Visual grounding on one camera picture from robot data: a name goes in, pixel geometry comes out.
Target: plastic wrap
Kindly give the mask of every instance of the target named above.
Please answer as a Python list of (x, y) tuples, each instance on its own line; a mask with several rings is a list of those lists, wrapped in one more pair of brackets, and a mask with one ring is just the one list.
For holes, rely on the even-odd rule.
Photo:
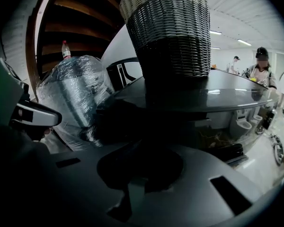
[[(56, 65), (37, 89), (37, 96), (39, 103), (62, 114), (61, 124), (54, 128), (69, 147), (78, 150), (84, 148), (80, 146), (89, 144), (82, 140), (82, 131), (92, 129), (97, 105), (113, 91), (101, 62), (85, 55), (63, 60)], [(83, 138), (94, 141), (91, 136)]]

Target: white floor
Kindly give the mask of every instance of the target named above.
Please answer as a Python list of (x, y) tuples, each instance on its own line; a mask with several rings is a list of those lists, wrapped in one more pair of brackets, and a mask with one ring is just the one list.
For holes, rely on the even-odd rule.
[[(273, 134), (280, 137), (284, 149), (284, 115), (280, 114), (272, 128)], [(264, 133), (247, 152), (248, 160), (236, 167), (236, 170), (254, 182), (262, 193), (266, 193), (280, 177), (284, 165), (278, 166), (275, 162), (274, 151), (268, 134)]]

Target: plastic bottle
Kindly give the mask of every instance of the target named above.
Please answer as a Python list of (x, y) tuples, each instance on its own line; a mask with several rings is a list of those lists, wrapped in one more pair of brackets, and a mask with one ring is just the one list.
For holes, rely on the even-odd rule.
[(66, 43), (66, 40), (63, 40), (62, 42), (62, 55), (64, 60), (71, 57), (71, 51)]

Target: plastic-wrapped object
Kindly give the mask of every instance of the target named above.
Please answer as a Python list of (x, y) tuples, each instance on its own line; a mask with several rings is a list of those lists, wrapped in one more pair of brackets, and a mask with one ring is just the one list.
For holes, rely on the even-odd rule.
[(120, 11), (146, 81), (208, 75), (207, 0), (121, 0)]
[(96, 107), (113, 93), (106, 69), (95, 57), (85, 55), (63, 60), (37, 89), (39, 103), (62, 114), (56, 132), (72, 149), (88, 145), (82, 131), (93, 127)]

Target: wicker basket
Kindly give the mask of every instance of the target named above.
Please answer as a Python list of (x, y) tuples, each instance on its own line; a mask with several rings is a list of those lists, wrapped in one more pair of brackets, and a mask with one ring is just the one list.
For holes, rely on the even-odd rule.
[(146, 80), (207, 76), (207, 0), (121, 0), (121, 15)]

